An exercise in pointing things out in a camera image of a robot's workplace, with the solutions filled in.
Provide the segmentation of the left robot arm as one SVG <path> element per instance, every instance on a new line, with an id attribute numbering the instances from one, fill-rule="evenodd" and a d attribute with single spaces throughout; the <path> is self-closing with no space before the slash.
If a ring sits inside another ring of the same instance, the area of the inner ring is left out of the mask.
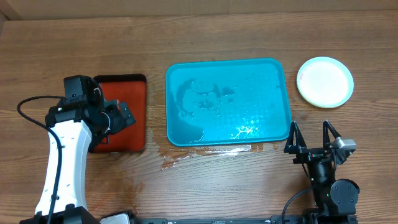
<path id="1" fill-rule="evenodd" d="M 75 75 L 63 80 L 65 94 L 49 108 L 45 122 L 28 121 L 49 134 L 49 161 L 44 189 L 34 212 L 25 223 L 98 223 L 87 209 L 86 158 L 99 144 L 134 124 L 125 102 L 105 99 L 100 84 L 91 77 Z"/>

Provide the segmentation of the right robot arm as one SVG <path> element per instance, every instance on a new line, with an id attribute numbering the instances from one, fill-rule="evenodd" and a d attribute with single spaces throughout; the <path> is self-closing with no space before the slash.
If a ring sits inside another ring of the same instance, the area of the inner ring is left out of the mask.
<path id="1" fill-rule="evenodd" d="M 359 186 L 349 179 L 336 179 L 336 168 L 356 150 L 356 142 L 343 138 L 328 120 L 322 126 L 322 147 L 309 149 L 293 121 L 284 152 L 295 156 L 309 178 L 311 187 L 294 195 L 287 203 L 309 191 L 313 192 L 315 208 L 303 212 L 303 223 L 354 223 Z"/>

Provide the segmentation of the light blue plate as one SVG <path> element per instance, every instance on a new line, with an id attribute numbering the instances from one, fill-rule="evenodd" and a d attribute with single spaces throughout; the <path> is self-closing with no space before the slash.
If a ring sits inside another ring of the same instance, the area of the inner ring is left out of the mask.
<path id="1" fill-rule="evenodd" d="M 298 70 L 296 85 L 303 99 L 319 108 L 337 108 L 354 92 L 351 72 L 331 57 L 307 60 Z"/>

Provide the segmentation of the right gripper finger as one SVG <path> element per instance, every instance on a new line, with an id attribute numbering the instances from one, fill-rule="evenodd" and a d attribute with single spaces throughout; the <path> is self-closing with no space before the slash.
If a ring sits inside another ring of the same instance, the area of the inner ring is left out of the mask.
<path id="1" fill-rule="evenodd" d="M 307 148 L 305 140 L 296 121 L 291 122 L 289 135 L 284 147 L 284 152 L 302 152 Z"/>
<path id="2" fill-rule="evenodd" d="M 341 136 L 339 134 L 339 132 L 331 125 L 331 123 L 328 120 L 325 120 L 323 122 L 323 147 L 324 148 L 329 148 L 329 145 L 331 144 L 329 133 L 331 133 L 335 139 Z"/>

